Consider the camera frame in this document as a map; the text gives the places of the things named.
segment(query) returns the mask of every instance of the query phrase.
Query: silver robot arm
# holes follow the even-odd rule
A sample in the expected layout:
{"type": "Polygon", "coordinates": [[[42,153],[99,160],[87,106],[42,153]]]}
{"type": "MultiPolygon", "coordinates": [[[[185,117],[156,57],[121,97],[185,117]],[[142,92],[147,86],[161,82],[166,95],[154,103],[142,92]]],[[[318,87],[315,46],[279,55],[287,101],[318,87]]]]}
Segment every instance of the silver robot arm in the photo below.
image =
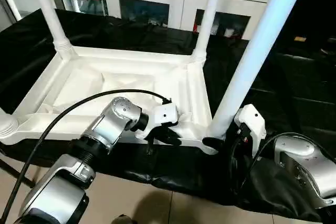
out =
{"type": "Polygon", "coordinates": [[[135,131],[136,137],[145,138],[165,123],[177,123],[173,103],[157,106],[148,116],[128,99],[114,98],[81,137],[71,141],[69,154],[62,155],[29,192],[15,223],[78,223],[89,203],[85,189],[96,176],[99,159],[110,153],[122,132],[135,131]]]}
{"type": "MultiPolygon", "coordinates": [[[[249,129],[253,141],[252,157],[266,137],[265,120],[252,104],[239,109],[234,118],[249,129]]],[[[294,176],[315,209],[336,205],[336,164],[321,149],[302,137],[282,135],[274,143],[275,163],[294,176]]]]}

